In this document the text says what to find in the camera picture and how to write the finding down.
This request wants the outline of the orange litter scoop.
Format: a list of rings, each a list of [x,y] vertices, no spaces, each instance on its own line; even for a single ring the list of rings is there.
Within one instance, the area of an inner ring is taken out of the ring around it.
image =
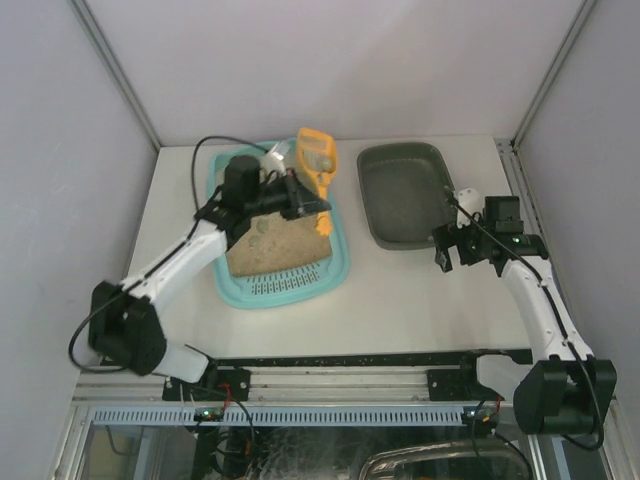
[[[300,128],[296,137],[295,155],[299,176],[304,179],[305,185],[321,198],[328,200],[328,188],[338,168],[334,138],[319,130]],[[333,160],[333,169],[329,172],[322,170],[321,161],[324,157]]]

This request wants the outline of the light blue litter box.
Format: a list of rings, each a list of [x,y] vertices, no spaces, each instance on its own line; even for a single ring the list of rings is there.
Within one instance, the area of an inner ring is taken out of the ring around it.
[[[332,206],[333,231],[328,237],[331,254],[316,262],[253,276],[234,277],[225,257],[212,262],[216,288],[222,300],[239,309],[274,308],[309,300],[337,288],[346,278],[350,256],[335,196]]]

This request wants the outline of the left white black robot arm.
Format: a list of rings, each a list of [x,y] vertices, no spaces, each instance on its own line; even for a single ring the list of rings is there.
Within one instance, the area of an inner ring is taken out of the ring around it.
[[[256,157],[233,157],[223,184],[196,211],[175,246],[139,273],[95,287],[87,318],[89,347],[138,376],[199,382],[209,365],[207,355],[168,340],[162,311],[201,270],[226,255],[249,231],[253,218],[277,213],[295,221],[330,209],[329,201],[307,188],[295,169],[263,174]]]

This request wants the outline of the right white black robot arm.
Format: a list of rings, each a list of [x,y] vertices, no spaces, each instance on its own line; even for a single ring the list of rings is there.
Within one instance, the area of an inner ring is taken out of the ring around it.
[[[451,249],[465,266],[491,264],[515,301],[532,353],[529,367],[504,353],[480,355],[478,382],[512,403],[524,433],[572,443],[593,435],[588,447],[599,449],[617,372],[611,361],[595,356],[574,325],[542,238],[525,231],[518,197],[483,197],[467,188],[447,192],[445,200],[456,218],[433,231],[436,264],[451,271]]]

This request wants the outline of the grey litter clump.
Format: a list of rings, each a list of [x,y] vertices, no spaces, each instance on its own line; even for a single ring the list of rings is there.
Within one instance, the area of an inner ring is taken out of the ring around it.
[[[330,157],[324,157],[321,161],[322,170],[329,172],[333,169],[333,160]]]

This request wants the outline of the beige cat litter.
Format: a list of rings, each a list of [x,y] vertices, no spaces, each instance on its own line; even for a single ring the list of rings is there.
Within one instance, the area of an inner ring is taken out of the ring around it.
[[[226,259],[234,277],[275,273],[327,258],[331,254],[327,235],[316,224],[321,214],[285,220],[279,213],[249,217],[242,212],[256,198],[258,188],[278,177],[296,177],[268,172],[252,155],[232,157],[217,179],[219,210],[226,214],[223,227],[228,237]]]

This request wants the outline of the dark grey plastic tub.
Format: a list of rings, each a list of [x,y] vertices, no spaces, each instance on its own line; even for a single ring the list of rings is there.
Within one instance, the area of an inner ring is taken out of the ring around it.
[[[377,145],[357,158],[365,216],[376,244],[391,251],[434,245],[433,230],[456,220],[454,184],[441,152],[424,142]]]

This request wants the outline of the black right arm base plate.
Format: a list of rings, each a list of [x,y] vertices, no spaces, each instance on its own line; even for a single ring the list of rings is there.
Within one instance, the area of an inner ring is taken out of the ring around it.
[[[429,399],[432,401],[482,400],[485,388],[477,378],[478,353],[445,352],[434,356],[426,370]]]

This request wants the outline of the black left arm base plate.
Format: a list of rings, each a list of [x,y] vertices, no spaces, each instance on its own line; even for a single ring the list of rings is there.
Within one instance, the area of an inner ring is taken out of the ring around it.
[[[169,402],[223,401],[228,398],[245,402],[249,398],[251,372],[232,365],[210,365],[198,382],[186,383],[170,377],[165,381],[162,399]]]

